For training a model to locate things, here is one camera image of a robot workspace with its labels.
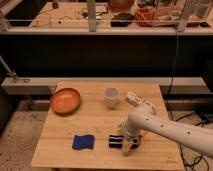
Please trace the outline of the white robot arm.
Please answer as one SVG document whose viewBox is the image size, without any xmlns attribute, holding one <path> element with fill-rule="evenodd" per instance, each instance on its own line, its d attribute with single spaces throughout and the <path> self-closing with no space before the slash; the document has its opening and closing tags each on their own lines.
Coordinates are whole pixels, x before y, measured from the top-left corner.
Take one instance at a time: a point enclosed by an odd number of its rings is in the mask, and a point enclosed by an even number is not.
<svg viewBox="0 0 213 171">
<path fill-rule="evenodd" d="M 213 129 L 164 120 L 154 112 L 154 107 L 148 102 L 135 107 L 122 123 L 124 136 L 136 137 L 141 129 L 147 130 L 213 159 Z"/>
</svg>

